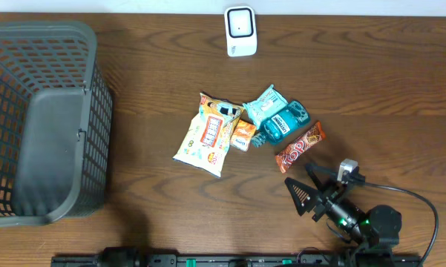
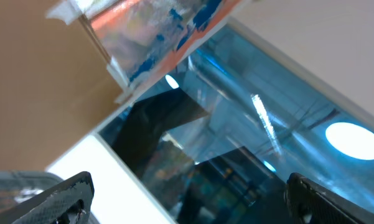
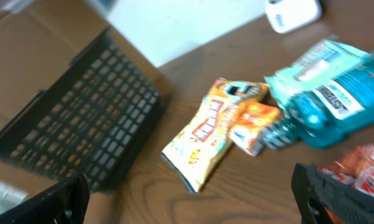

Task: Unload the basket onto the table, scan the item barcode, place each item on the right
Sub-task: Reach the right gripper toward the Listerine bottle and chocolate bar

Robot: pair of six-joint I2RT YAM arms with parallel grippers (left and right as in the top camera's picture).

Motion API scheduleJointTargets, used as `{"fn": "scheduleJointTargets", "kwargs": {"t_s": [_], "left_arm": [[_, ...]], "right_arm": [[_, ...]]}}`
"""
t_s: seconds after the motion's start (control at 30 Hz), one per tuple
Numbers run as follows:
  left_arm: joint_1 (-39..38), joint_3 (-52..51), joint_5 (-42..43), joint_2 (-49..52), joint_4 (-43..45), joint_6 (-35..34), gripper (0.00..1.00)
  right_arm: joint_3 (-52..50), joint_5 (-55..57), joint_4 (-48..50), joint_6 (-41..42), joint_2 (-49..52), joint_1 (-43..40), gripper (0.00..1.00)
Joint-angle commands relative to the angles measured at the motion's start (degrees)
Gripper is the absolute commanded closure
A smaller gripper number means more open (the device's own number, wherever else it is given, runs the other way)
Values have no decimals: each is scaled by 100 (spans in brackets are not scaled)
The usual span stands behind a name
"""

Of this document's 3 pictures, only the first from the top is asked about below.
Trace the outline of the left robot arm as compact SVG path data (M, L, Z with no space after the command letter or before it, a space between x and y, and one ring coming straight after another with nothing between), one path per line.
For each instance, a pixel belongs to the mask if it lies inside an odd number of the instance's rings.
M134 247L105 248L98 256L98 267L140 267L141 257Z

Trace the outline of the red Top chocolate bar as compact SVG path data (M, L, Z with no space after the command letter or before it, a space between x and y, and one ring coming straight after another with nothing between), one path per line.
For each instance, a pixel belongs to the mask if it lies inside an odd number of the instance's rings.
M326 138L321 122L317 121L307 132L291 142L275 156L281 173L286 173L292 164L312 146Z

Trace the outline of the yellow snack bag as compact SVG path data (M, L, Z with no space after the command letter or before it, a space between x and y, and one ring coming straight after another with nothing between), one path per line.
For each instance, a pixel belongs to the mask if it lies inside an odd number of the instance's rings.
M221 177L230 139L244 111L241 105L201 93L198 114L173 159Z

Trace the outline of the small orange snack packet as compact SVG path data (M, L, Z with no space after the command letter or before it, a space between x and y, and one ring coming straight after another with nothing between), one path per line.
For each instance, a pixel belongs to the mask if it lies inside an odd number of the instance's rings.
M230 145L241 151L248 151L251 139L256 130L256 126L252 123L240 120L233 131Z

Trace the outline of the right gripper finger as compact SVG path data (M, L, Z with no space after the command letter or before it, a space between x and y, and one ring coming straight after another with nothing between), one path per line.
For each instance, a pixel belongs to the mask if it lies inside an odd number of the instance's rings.
M337 173L331 170L330 168L326 168L323 166L316 165L315 163L307 163L305 164L305 170L310 177L310 179L315 184L315 187L319 191L326 190L331 184L335 184L337 182ZM323 174L327 176L327 181L322 182L317 174Z
M287 177L284 183L294 202L299 216L310 212L321 200L320 191L302 182Z

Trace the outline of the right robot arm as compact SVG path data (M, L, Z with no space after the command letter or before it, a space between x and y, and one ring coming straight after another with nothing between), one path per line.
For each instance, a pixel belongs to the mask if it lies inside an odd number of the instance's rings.
M392 248L399 244L401 214L388 205L377 205L364 212L347 199L348 193L357 185L363 185L365 177L359 173L358 163L345 159L338 172L318 166L305 165L306 172L315 186L312 188L292 178L284 183L290 192L300 216L312 211L312 219L322 217L331 220L335 227L349 238L345 243L355 242L327 260L329 266L394 266Z

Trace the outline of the light teal wipes packet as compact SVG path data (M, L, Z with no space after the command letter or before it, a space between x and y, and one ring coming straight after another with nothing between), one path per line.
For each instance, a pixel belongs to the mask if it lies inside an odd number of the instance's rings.
M270 85L256 100L243 103L257 130L265 119L275 115L287 105L287 100L275 89L274 85Z

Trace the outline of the teal Listerine mouthwash bottle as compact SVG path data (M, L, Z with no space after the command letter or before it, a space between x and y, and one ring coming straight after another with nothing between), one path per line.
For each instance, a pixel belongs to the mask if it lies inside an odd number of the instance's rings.
M277 145L292 132L304 127L310 121L305 107L296 100L290 102L275 115L265 119L252 137L252 144L258 148L265 143Z

